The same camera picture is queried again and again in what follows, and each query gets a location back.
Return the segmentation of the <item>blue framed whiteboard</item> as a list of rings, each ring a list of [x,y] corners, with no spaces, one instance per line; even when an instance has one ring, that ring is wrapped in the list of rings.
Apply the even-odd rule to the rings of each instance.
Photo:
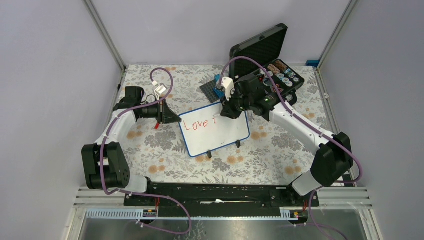
[[[188,155],[192,158],[244,141],[250,137],[246,112],[237,119],[220,115],[221,103],[216,102],[179,115],[179,127]]]

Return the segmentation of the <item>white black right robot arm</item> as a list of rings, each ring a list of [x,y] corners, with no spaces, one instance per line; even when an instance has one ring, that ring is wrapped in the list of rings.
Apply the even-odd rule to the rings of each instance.
[[[307,194],[320,187],[330,187],[353,166],[350,140],[346,134],[333,134],[299,114],[281,96],[280,89],[254,74],[233,81],[222,77],[216,84],[224,92],[220,115],[237,119],[242,112],[252,111],[296,137],[314,156],[310,169],[289,184],[287,201],[301,205]]]

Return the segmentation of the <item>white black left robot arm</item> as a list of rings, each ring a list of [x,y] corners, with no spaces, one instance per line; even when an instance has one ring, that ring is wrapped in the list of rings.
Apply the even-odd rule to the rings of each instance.
[[[165,100],[142,106],[145,91],[139,86],[125,88],[125,96],[113,108],[112,119],[95,143],[82,147],[86,185],[91,190],[106,190],[112,194],[124,190],[136,193],[144,206],[152,204],[155,192],[148,187],[147,177],[131,175],[122,144],[139,119],[155,119],[158,124],[180,123]]]

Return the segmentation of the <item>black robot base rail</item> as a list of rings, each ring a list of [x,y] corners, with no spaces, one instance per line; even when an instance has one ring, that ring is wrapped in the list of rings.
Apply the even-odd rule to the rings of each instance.
[[[319,207],[318,195],[298,195],[284,185],[149,182],[147,196],[126,195],[126,207],[152,207],[166,217],[276,216],[280,208]]]

